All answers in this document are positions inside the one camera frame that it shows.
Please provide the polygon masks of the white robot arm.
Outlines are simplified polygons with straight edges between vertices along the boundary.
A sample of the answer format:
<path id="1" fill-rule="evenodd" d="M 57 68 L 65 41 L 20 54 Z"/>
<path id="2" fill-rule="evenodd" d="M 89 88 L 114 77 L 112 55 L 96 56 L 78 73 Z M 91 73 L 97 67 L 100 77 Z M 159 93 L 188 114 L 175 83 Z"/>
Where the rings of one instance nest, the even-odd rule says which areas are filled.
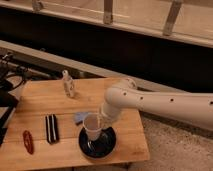
<path id="1" fill-rule="evenodd" d="M 133 79 L 125 78 L 105 91 L 100 114 L 107 127 L 118 120 L 125 108 L 138 109 L 213 131 L 213 93 L 140 91 Z"/>

